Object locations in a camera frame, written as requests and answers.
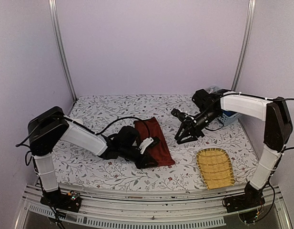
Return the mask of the brown towel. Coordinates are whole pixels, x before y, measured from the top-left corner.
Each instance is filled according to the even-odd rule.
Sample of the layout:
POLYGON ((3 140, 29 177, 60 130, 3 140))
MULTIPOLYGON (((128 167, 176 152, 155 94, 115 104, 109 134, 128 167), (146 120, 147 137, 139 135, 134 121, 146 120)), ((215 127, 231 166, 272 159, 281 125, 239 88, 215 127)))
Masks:
POLYGON ((138 145, 148 137, 153 139, 153 142, 147 146, 142 154, 142 162, 138 163, 137 168, 172 166, 175 164, 160 124, 155 117, 142 121, 134 121, 134 128, 140 134, 140 137, 137 139, 138 145))

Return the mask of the blue towel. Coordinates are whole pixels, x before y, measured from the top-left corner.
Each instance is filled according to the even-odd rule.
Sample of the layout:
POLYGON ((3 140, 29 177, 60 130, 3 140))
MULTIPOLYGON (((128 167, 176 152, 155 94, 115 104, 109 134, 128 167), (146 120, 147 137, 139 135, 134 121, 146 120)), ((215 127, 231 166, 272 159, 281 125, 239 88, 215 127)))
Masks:
POLYGON ((232 112, 232 111, 223 111, 223 114, 227 117, 232 117, 233 115, 236 114, 236 112, 232 112))

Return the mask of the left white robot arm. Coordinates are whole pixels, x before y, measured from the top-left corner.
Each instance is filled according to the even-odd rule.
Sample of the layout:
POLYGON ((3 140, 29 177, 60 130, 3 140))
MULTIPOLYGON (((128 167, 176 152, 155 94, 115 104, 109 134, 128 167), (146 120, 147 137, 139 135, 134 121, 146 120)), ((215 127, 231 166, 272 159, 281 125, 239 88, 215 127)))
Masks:
POLYGON ((148 150, 160 140, 156 136, 152 137, 150 131, 147 132, 147 137, 142 139, 138 130, 127 125, 116 134, 104 136, 102 132, 95 133, 65 116, 58 106, 29 122, 27 140, 35 172, 41 181, 41 203, 53 210, 78 213, 82 202, 78 192, 63 194, 59 187, 51 155, 59 141, 79 146, 102 159, 124 158, 132 161, 138 169, 158 166, 158 162, 148 150))

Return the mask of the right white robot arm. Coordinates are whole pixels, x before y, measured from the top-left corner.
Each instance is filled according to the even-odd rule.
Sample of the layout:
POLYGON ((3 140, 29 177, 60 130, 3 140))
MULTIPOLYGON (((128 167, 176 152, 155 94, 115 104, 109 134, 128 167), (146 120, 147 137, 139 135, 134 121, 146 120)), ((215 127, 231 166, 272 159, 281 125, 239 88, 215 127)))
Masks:
POLYGON ((271 185, 271 177, 278 168, 293 132, 287 99, 266 98, 227 89, 212 93, 201 89, 194 93, 192 102, 198 107, 198 114, 175 108, 171 111, 172 116, 181 122, 174 137, 179 145, 204 137, 203 130, 223 112, 241 114, 263 123, 263 148, 253 176, 245 185, 243 194, 223 199, 223 205, 229 213, 263 205, 264 188, 271 185))

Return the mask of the yellow bamboo tray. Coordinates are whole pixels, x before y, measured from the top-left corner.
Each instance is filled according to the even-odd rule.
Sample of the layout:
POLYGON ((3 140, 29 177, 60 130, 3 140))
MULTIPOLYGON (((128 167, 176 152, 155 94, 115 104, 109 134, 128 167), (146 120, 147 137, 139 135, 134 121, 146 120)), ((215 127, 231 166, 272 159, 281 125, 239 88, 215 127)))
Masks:
POLYGON ((197 153, 196 161, 208 190, 234 186, 233 167, 225 150, 202 149, 197 153))

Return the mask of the light blue plastic basket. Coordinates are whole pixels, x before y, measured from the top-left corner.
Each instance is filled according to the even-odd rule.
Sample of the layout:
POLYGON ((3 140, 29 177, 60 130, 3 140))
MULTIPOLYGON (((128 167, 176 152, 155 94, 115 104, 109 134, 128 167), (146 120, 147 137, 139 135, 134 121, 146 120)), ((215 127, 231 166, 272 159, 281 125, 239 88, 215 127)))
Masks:
MULTIPOLYGON (((206 92, 208 93, 215 93, 218 92, 219 90, 221 90, 221 87, 218 86, 210 86, 208 88, 205 89, 206 92)), ((238 120, 242 115, 240 113, 236 113, 235 115, 233 115, 232 117, 227 117, 225 116, 223 113, 217 117, 217 120, 219 122, 221 122, 223 124, 223 126, 227 126, 231 123, 233 123, 234 121, 238 120)))

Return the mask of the floral tablecloth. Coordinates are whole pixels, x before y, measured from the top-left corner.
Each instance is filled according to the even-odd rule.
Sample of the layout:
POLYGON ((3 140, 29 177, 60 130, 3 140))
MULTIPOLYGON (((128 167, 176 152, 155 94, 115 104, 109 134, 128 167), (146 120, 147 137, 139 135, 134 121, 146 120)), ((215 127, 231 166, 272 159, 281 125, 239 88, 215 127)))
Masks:
POLYGON ((213 121, 204 137, 179 145, 174 136, 180 126, 171 115, 172 109, 195 115, 199 112, 189 95, 108 95, 83 96, 69 116, 98 133, 108 136, 133 118, 155 117, 167 142, 172 166, 137 169, 122 158, 103 160, 93 153, 61 141, 53 150, 53 163, 59 184, 123 191, 179 191, 205 189, 196 154, 205 148, 220 148, 227 152, 233 167, 236 185, 246 184, 253 176, 258 159, 238 121, 223 127, 213 121))

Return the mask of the white bowl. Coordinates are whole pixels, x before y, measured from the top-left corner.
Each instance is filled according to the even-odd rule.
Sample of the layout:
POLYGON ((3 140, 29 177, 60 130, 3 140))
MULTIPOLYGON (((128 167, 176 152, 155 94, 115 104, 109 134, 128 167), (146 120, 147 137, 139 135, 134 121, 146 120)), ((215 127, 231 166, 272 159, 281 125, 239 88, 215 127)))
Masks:
POLYGON ((77 123, 83 125, 83 121, 81 119, 75 118, 75 119, 73 119, 73 122, 77 122, 77 123))

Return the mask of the aluminium front rail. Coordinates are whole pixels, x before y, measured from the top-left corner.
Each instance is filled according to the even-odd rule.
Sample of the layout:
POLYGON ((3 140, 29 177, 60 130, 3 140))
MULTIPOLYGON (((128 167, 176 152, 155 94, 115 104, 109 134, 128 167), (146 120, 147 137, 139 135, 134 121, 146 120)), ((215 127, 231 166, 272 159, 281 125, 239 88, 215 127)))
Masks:
POLYGON ((63 226, 96 229, 292 229, 278 186, 264 189, 265 205, 259 221, 246 224, 241 212, 228 212, 224 197, 243 193, 244 187, 181 191, 122 191, 61 184, 61 191, 80 193, 79 212, 64 212, 63 226))

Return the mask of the left aluminium frame post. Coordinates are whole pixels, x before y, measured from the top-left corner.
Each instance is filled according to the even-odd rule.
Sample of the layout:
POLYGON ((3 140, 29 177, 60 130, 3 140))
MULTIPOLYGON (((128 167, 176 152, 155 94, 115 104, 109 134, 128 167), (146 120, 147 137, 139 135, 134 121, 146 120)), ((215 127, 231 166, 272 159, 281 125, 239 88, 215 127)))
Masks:
POLYGON ((72 101, 76 102, 77 95, 75 92, 73 80, 71 78, 71 73, 69 70, 67 57, 66 57, 66 53, 65 53, 65 49, 64 49, 64 45, 63 45, 63 40, 62 40, 62 34, 61 34, 58 11, 57 11, 57 1, 56 0, 49 0, 48 3, 49 3, 49 10, 50 10, 50 15, 51 15, 51 22, 52 22, 52 26, 53 26, 54 36, 55 36, 55 40, 57 43, 59 57, 60 57, 62 69, 64 72, 64 76, 66 79, 67 87, 69 89, 72 101))

